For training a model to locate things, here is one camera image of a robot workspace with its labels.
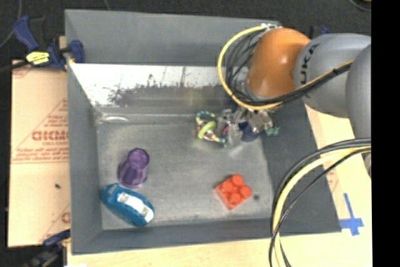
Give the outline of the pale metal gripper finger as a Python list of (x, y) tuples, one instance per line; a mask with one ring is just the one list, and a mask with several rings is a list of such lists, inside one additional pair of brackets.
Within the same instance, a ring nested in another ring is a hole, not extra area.
[(224, 143), (225, 148), (235, 148), (241, 142), (242, 132), (239, 128), (229, 128), (225, 135), (226, 141)]
[(228, 132), (229, 130), (239, 131), (238, 123), (231, 118), (219, 117), (217, 119), (218, 132)]

